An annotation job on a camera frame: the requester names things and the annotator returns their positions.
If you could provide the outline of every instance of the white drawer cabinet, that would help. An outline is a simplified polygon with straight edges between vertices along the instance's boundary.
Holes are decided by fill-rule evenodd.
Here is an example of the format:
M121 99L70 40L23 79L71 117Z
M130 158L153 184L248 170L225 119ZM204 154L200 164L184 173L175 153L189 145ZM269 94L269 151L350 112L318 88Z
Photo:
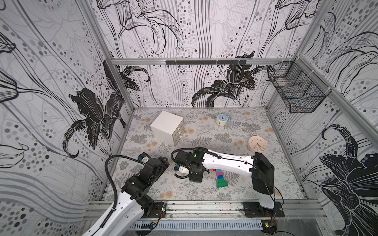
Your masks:
M185 132L184 118L162 111L152 122L151 129L156 139L176 146Z

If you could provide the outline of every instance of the black bracket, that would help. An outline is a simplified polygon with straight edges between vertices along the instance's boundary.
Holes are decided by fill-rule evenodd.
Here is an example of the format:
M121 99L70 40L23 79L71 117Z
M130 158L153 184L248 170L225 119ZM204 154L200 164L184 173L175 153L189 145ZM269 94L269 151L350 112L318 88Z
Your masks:
M141 217L143 218L160 218L160 212L161 212L161 218L165 218L166 211L166 203L164 202L154 202L149 206L151 209L150 213L147 213L148 211L144 211L144 215Z
M259 202L243 202L243 208L245 216L248 218L256 217L285 217L284 210L282 209L280 202L274 203L274 210L263 208Z
M262 223L262 232L267 233L268 235L273 235L277 231L276 221L261 221Z

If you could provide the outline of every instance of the alarm clock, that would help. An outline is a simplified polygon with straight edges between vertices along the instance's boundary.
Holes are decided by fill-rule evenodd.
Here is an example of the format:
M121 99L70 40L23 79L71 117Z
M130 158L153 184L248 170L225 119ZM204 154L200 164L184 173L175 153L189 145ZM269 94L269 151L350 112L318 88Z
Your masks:
M268 142L260 136L252 136L248 140L247 147L253 153L258 152L264 154L268 149Z
M225 126L228 122L228 116L226 114L219 114L215 120L217 125Z

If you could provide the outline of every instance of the ventilated metal panel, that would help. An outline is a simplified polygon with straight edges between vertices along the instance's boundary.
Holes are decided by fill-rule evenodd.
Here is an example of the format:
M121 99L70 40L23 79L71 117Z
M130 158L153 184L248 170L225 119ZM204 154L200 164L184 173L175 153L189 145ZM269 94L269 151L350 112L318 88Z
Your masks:
M149 230L142 228L152 221L137 221L135 230ZM170 231L211 231L211 230L262 230L261 220L233 220L233 221L160 221L154 230Z

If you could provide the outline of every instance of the black cable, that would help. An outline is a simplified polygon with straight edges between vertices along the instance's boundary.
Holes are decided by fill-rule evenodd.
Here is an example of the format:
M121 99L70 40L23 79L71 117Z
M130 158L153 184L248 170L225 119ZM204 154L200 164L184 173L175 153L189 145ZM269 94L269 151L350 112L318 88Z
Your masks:
M113 188L113 193L114 193L114 204L113 204L113 209L115 209L116 206L117 206L118 194L117 194L117 188L116 188L116 185L114 184L114 181L113 181L113 179L112 179L112 177L111 177L111 175L110 175L110 173L109 173L108 165L109 165L109 161L110 161L111 159L113 159L113 158L116 158L116 157L126 158L126 159L129 159L129 160L132 160L132 161L135 161L135 162L137 162L137 163L139 163L139 164L144 165L143 162L140 162L140 161L135 160L135 159L133 159L133 158L131 158L131 157L123 156L123 155L113 155L113 156L108 157L108 159L106 159L106 161L105 161L105 174L106 174L106 176L108 177L108 180L109 180L109 182L110 182L110 185L111 185L112 188Z
M247 164L250 164L251 166L253 166L253 164L251 164L251 163L249 163L249 162L245 162L245 161L243 161L243 160L229 159L229 158L225 158L225 157L222 157L222 156L220 156L219 158L220 158L220 159L226 159L226 160L235 160L235 161L242 162L242 163L247 163Z
M186 178L189 177L190 174L191 174L191 173L189 172L189 174L187 174L187 175L185 175L185 176L179 176L178 174L176 174L176 171L175 171L175 176L176 176L177 178L179 178L179 179L186 179Z
M97 228L97 230L91 235L91 236L94 236L95 233L97 233L97 231L100 229L100 227Z
M159 223L160 219L161 219L161 217L160 217L156 222L152 222L152 223L150 223L150 225L148 226L148 228L149 228L150 230L155 229L156 226L158 226L158 223Z
M257 178L257 179L261 180L261 181L265 184L265 187L266 187L266 189L268 190L268 193L269 193L269 189L268 189L268 186L266 185L265 181L263 181L262 179L260 179L260 178L258 178L258 177L254 177L254 176L252 176L252 178ZM274 199L273 199L273 198L272 198L272 195L269 194L269 196L270 196L270 198L272 199L273 202L276 202L276 201L274 200L274 199L276 199L276 197L274 197Z
M150 155L148 155L147 153L145 153L145 152L143 152L143 153L148 157L148 159L151 158Z
M283 206L283 205L284 205L284 197L282 196L282 194L281 194L281 192L278 190L278 188L276 188L275 186L274 186L274 188L277 189L277 191L280 193L281 198L282 198L282 204L281 204L281 206Z
M202 149L199 149L199 148L179 148L179 149L174 150L174 151L170 154L170 157L172 158L172 160L173 160L174 162L176 162L176 159L173 157L173 154L175 154L175 153L178 152L178 151L200 151L200 152L207 153L207 154L210 154L210 155L212 155L212 156L215 156L215 157L217 157L217 158L219 157L218 154L216 154L216 153L212 153L212 152L210 152L210 151L208 151L208 150L202 150Z
M279 233L279 232L288 233L288 234L291 234L292 236L295 236L294 234L292 234L292 233L289 233L289 232L286 232L286 231L283 231L283 230L280 230L280 231L276 231L276 233Z
M108 219L110 218L110 216L113 214L113 212L115 211L116 206L117 206L117 201L118 201L117 188L116 188L116 185L114 184L114 181L113 181L113 179L112 179L112 177L111 177L111 175L109 173L109 169L108 169L109 161L111 159L113 159L113 158L116 158L116 157L126 158L126 159L129 159L129 160L132 160L132 161L135 161L135 162L137 162L139 164L144 165L143 162L140 162L140 161L135 160L135 159L133 159L131 157L123 156L123 155L113 155L113 156L108 157L108 159L106 159L106 161L105 161L105 174L108 177L108 180L110 182L110 185L112 186L113 193L114 193L113 209L110 209L110 212L107 214L107 216L105 217L105 219L101 223L100 227L91 236L93 236L100 228L104 227L104 225L106 224L106 222L108 221Z
M305 180L303 180L303 181L310 181L311 183L316 184L316 185L319 186L319 184L317 184L317 183L315 183L314 181L311 181L311 180L309 180L309 179L305 179Z

